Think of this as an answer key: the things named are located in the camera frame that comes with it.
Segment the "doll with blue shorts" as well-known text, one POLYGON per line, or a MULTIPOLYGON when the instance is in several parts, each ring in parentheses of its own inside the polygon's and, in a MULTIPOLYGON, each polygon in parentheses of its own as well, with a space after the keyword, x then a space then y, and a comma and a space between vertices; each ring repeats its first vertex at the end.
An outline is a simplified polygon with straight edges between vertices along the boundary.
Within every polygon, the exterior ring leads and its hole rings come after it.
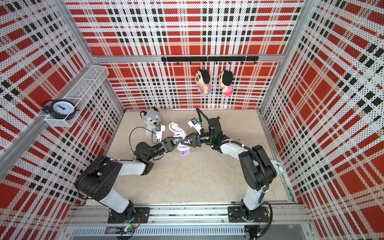
POLYGON ((207 70, 197 70, 194 80, 202 94, 207 95, 211 92, 211 77, 207 70))

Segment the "grey husky plush toy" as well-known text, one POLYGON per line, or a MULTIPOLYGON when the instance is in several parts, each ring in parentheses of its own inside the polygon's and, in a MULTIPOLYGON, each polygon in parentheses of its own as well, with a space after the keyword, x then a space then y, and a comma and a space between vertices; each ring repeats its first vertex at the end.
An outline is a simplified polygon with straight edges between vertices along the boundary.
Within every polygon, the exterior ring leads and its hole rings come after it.
POLYGON ((155 128, 156 126, 163 125, 164 123, 160 110, 157 107, 141 111, 140 116, 143 119, 145 128, 149 130, 149 132, 146 131, 146 136, 149 138, 151 138, 153 135, 153 128, 155 128))

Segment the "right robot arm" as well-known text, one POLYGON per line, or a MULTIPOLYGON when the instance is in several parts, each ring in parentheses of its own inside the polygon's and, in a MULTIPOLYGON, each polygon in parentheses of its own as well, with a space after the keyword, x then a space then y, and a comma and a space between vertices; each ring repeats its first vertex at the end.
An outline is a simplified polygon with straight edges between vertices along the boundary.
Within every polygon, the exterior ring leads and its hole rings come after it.
POLYGON ((229 208, 230 222, 268 222, 272 219, 272 211, 267 210, 263 198, 272 181, 284 172, 284 168, 278 161, 271 160, 262 146, 249 148, 224 135, 219 119, 210 119, 213 126, 207 132, 204 132, 198 119, 189 121, 189 126, 196 130, 195 133, 187 135, 176 123, 169 124, 169 129, 177 138, 174 142, 181 152, 206 144, 212 150, 239 160, 248 188, 240 209, 229 208))

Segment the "doll with pink shorts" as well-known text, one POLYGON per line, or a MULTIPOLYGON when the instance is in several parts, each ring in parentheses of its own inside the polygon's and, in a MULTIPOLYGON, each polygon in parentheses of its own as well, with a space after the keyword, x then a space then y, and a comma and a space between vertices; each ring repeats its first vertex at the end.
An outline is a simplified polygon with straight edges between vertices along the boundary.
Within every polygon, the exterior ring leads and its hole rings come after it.
POLYGON ((229 97, 234 92, 233 86, 234 75, 231 71, 224 70, 219 76, 219 85, 222 88, 222 93, 229 97))

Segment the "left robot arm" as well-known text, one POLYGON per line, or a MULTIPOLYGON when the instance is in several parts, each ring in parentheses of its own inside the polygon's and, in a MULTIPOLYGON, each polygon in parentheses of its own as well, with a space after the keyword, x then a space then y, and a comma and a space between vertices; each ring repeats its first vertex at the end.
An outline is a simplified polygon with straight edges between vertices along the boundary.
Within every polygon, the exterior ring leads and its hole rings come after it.
POLYGON ((136 217, 134 204, 114 189, 115 181, 122 176, 147 175, 154 165, 152 159, 173 151, 182 141, 182 137, 167 137, 153 146, 140 142, 134 151, 134 160, 113 160, 101 155, 77 177, 75 188, 108 207, 110 219, 130 222, 136 217))

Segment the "black alarm clock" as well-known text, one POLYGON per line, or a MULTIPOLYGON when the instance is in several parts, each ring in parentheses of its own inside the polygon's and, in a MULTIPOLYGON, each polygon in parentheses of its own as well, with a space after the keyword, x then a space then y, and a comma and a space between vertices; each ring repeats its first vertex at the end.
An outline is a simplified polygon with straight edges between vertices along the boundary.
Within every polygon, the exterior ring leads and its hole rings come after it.
POLYGON ((75 117, 77 107, 68 100, 50 100, 42 104, 43 113, 56 120, 71 120, 75 117))

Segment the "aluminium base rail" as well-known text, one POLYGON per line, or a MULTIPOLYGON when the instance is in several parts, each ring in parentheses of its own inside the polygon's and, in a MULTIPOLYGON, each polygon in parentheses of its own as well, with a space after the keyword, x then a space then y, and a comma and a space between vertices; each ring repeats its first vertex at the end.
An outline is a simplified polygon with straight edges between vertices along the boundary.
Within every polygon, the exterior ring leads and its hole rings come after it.
POLYGON ((241 216, 240 204, 137 205, 130 221, 116 221, 104 206, 74 207, 65 221, 61 240, 75 239, 194 239, 209 236, 241 240, 261 236, 268 240, 314 240, 310 215, 305 206, 271 202, 255 220, 241 216))

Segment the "black hook rail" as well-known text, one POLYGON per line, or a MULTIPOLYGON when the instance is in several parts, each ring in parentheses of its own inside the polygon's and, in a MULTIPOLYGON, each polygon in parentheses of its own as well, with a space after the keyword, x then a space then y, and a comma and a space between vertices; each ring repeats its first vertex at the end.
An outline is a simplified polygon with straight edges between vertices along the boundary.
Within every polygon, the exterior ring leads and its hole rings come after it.
POLYGON ((180 62, 257 62, 259 56, 203 56, 203 57, 161 57, 163 63, 180 62))

